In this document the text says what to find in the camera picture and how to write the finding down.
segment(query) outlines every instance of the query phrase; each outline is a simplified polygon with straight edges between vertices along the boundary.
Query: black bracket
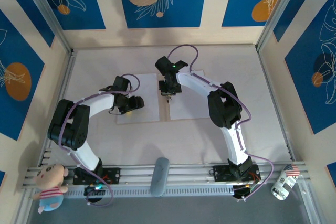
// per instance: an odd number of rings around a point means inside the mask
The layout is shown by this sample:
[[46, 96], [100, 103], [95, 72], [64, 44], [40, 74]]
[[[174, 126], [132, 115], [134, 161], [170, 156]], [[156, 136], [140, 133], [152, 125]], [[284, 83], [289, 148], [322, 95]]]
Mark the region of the black bracket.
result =
[[[84, 196], [104, 196], [106, 193], [105, 190], [96, 189], [95, 187], [88, 186], [84, 188]], [[102, 200], [102, 198], [91, 198], [88, 199], [91, 203], [97, 203]]]
[[[227, 81], [220, 86], [238, 98], [232, 83]], [[220, 128], [226, 127], [227, 129], [231, 129], [231, 126], [242, 118], [240, 114], [242, 106], [220, 89], [210, 92], [208, 95], [208, 106], [210, 119]]]
[[[59, 133], [66, 115], [68, 114], [73, 102], [68, 100], [60, 100], [57, 104], [54, 116], [52, 117], [49, 129], [48, 138], [58, 144]], [[62, 145], [76, 151], [80, 148], [88, 135], [90, 107], [86, 105], [77, 106], [69, 119], [73, 119], [72, 123], [67, 123], [63, 136]]]
[[246, 172], [245, 176], [237, 178], [230, 169], [229, 165], [215, 165], [213, 166], [213, 176], [215, 182], [257, 182], [253, 174], [260, 178], [260, 172], [258, 165], [252, 165], [252, 167]]
[[[107, 86], [106, 88], [100, 89], [99, 91], [103, 92], [112, 92], [112, 91], [127, 91], [127, 87], [130, 85], [130, 81], [124, 77], [117, 76], [114, 80], [113, 85]], [[127, 112], [132, 110], [137, 110], [145, 107], [142, 97], [128, 97], [127, 94], [114, 94], [114, 104], [113, 108], [117, 107], [120, 114], [124, 115]]]
[[176, 74], [181, 68], [187, 67], [188, 64], [181, 60], [174, 64], [164, 56], [155, 63], [155, 66], [164, 76], [164, 81], [159, 81], [161, 95], [176, 95], [177, 93], [181, 93], [182, 88], [177, 81]]
[[[109, 185], [118, 185], [120, 180], [120, 168], [103, 168], [102, 175], [100, 175], [104, 181]], [[75, 169], [74, 185], [100, 185], [102, 184], [95, 177], [88, 175], [82, 169]]]

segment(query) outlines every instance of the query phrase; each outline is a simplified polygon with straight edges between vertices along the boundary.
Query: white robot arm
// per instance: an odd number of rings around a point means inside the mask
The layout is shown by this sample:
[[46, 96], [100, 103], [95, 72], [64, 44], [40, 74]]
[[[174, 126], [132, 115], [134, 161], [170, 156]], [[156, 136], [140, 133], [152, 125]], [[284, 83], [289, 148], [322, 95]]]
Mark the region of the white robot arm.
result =
[[[206, 85], [202, 80], [196, 78], [191, 73], [177, 73], [176, 78], [180, 85], [186, 86], [206, 98], [210, 95], [211, 92], [215, 92], [217, 90], [216, 88]], [[206, 77], [204, 77], [204, 79], [217, 86], [221, 86], [219, 82], [212, 81]], [[245, 153], [246, 148], [241, 130], [238, 129], [237, 131], [235, 127], [231, 127], [230, 129], [221, 127], [220, 130], [224, 135], [224, 139], [228, 148], [229, 160], [235, 165], [242, 164], [247, 160], [248, 156]], [[243, 145], [243, 149], [240, 148], [237, 133], [240, 134], [240, 141]]]
[[[188, 64], [183, 61], [173, 64], [167, 57], [160, 58], [155, 66], [165, 79], [159, 81], [161, 95], [182, 93], [181, 86], [186, 86], [208, 99], [210, 118], [222, 131], [228, 147], [229, 170], [237, 180], [246, 176], [252, 167], [252, 160], [246, 154], [242, 132], [238, 124], [241, 119], [241, 105], [236, 101], [237, 93], [233, 85], [230, 82], [220, 84], [206, 77], [200, 78], [191, 72], [179, 73], [179, 70]], [[234, 95], [236, 99], [233, 99], [228, 93]]]
[[[66, 123], [61, 139], [62, 148], [68, 149], [69, 154], [73, 155], [82, 167], [98, 176], [102, 175], [103, 167], [101, 159], [94, 154], [86, 140], [89, 119], [101, 111], [113, 108], [118, 108], [120, 114], [125, 114], [144, 107], [141, 97], [128, 97], [126, 95], [129, 85], [130, 81], [128, 79], [117, 76], [112, 86], [100, 90], [109, 93], [93, 97], [78, 105], [71, 113], [70, 120]], [[48, 138], [56, 144], [59, 141], [61, 127], [73, 105], [74, 102], [63, 99], [59, 101], [56, 107], [48, 129]], [[96, 180], [96, 178], [82, 171], [83, 169], [78, 168], [78, 170], [82, 173], [81, 176], [85, 177], [85, 181], [93, 182]]]
[[[196, 78], [191, 73], [179, 73], [179, 70], [187, 66], [186, 63], [179, 61], [172, 64], [166, 57], [157, 61], [155, 66], [165, 81], [160, 81], [159, 86], [161, 95], [176, 95], [181, 93], [181, 85], [186, 86], [199, 95], [208, 98], [209, 114], [211, 120], [217, 125], [224, 135], [229, 152], [230, 172], [239, 180], [252, 166], [251, 158], [245, 153], [245, 145], [240, 126], [236, 129], [236, 122], [241, 118], [241, 107], [234, 102], [230, 96], [225, 96], [219, 89], [205, 84], [204, 81]], [[216, 86], [222, 86], [236, 95], [233, 85], [229, 82], [220, 84], [208, 78], [204, 78]], [[117, 77], [113, 86], [109, 86], [102, 91], [126, 91], [129, 80], [123, 77]], [[48, 137], [58, 144], [60, 129], [64, 123], [69, 109], [74, 105], [72, 101], [61, 100], [58, 103], [54, 117], [48, 129]], [[62, 146], [71, 150], [71, 154], [86, 169], [92, 171], [98, 176], [102, 173], [102, 161], [97, 157], [86, 141], [89, 119], [97, 113], [117, 107], [121, 114], [128, 111], [144, 107], [141, 97], [128, 98], [125, 94], [102, 94], [89, 99], [77, 106], [71, 114], [72, 122], [67, 122], [64, 134], [62, 136]]]

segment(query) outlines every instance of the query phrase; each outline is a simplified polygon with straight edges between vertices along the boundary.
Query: american flag print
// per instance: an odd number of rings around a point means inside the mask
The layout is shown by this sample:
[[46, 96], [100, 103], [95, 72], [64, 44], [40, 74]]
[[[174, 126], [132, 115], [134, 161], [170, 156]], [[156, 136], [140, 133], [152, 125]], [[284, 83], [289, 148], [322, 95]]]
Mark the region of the american flag print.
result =
[[300, 170], [296, 165], [286, 165], [283, 170], [285, 171], [286, 177], [300, 175]]

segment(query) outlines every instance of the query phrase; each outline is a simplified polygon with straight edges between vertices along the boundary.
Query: white can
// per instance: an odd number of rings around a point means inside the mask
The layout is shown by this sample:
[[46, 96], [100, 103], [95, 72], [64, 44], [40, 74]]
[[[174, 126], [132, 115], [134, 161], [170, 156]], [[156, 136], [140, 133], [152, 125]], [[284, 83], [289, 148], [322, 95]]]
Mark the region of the white can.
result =
[[272, 186], [272, 194], [279, 200], [286, 199], [299, 175], [300, 170], [298, 166], [292, 164], [286, 165], [279, 178]]

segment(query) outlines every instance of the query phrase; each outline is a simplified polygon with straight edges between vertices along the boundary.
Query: stuffed animal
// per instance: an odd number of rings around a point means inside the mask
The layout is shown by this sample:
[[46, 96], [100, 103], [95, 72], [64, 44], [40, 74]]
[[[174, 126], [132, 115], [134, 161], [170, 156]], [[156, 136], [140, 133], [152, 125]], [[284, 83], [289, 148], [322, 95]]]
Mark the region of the stuffed animal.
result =
[[63, 193], [68, 191], [67, 186], [62, 186], [64, 177], [68, 176], [69, 170], [62, 165], [49, 165], [44, 167], [34, 177], [36, 186], [41, 190], [34, 194], [32, 199], [39, 199], [38, 213], [53, 211], [63, 202]]

